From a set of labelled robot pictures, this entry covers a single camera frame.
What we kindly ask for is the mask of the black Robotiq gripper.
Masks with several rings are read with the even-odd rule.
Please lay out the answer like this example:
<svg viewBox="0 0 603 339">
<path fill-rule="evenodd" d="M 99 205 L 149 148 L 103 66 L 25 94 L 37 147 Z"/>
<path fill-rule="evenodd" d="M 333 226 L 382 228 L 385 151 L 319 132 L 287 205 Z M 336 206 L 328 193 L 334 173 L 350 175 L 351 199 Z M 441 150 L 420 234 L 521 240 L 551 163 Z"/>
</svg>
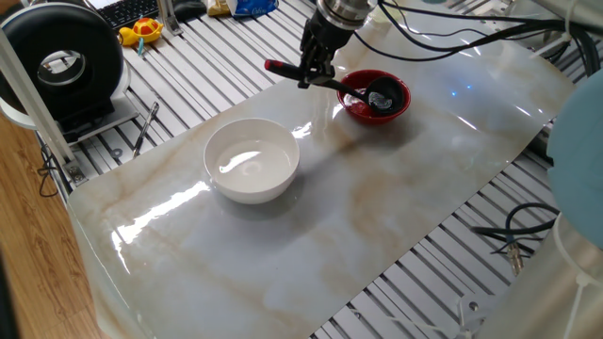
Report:
<svg viewBox="0 0 603 339">
<path fill-rule="evenodd" d="M 299 89 L 308 89 L 310 80 L 316 73 L 320 80 L 334 78 L 334 53 L 348 43 L 352 33 L 353 30 L 342 29 L 330 23 L 319 11 L 306 21 L 301 37 L 302 78 L 298 82 Z"/>
</svg>

